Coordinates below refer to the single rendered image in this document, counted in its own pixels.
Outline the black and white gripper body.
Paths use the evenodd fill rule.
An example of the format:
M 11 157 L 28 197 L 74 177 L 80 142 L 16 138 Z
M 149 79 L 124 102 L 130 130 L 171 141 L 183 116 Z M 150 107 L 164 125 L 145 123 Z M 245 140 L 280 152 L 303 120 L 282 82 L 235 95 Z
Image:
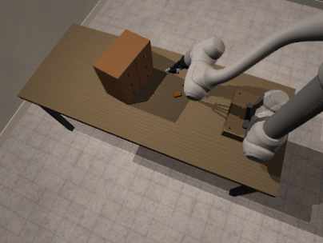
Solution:
M 179 69 L 182 68 L 181 70 L 183 70 L 183 69 L 189 69 L 189 67 L 185 63 L 184 56 L 181 57 L 181 65 L 177 66 Z

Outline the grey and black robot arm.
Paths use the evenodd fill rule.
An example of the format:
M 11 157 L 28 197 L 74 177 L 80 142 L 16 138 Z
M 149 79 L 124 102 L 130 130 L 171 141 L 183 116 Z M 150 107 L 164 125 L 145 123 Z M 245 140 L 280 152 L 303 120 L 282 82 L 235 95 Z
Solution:
M 323 11 L 276 30 L 226 68 L 215 70 L 213 66 L 225 52 L 225 44 L 218 37 L 207 38 L 185 53 L 189 69 L 184 94 L 200 101 L 216 85 L 234 79 L 283 46 L 316 41 L 323 41 Z M 317 76 L 291 99 L 282 90 L 270 90 L 254 105 L 247 103 L 246 108 L 242 125 L 246 129 L 244 155 L 251 161 L 266 162 L 286 141 L 286 134 L 323 112 L 323 62 Z

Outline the small brown chest of drawers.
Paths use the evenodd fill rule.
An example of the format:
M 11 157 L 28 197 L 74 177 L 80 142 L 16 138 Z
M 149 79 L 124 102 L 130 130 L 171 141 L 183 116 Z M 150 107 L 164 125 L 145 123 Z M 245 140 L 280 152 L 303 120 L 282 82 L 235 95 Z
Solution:
M 135 58 L 150 43 L 150 40 L 125 30 L 106 52 L 93 64 L 105 91 L 112 97 L 129 105 L 119 78 L 135 61 Z M 136 71 L 138 71 L 137 64 Z

